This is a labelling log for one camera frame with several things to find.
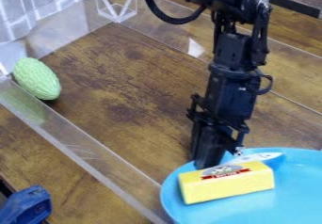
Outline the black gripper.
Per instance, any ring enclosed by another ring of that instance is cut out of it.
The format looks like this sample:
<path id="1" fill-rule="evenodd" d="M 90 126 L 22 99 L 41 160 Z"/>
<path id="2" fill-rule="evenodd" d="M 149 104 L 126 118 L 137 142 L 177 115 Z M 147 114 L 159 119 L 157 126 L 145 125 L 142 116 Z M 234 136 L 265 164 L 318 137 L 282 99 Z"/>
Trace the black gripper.
<path id="1" fill-rule="evenodd" d="M 192 95 L 188 117 L 193 121 L 190 158 L 196 168 L 217 166 L 225 152 L 237 152 L 250 132 L 252 118 L 264 74 L 260 70 L 232 70 L 209 65 L 210 75 L 205 96 Z"/>

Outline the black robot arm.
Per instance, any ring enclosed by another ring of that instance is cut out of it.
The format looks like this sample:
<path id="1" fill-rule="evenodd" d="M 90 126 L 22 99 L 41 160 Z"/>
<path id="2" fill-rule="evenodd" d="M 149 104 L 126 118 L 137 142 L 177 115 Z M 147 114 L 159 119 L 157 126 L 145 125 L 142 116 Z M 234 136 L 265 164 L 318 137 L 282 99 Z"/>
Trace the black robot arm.
<path id="1" fill-rule="evenodd" d="M 246 121 L 257 97 L 270 91 L 273 77 L 260 67 L 269 54 L 269 0 L 188 0 L 212 10 L 214 58 L 209 64 L 205 95 L 192 96 L 188 117 L 193 121 L 190 158 L 196 168 L 217 166 L 225 154 L 241 154 Z"/>

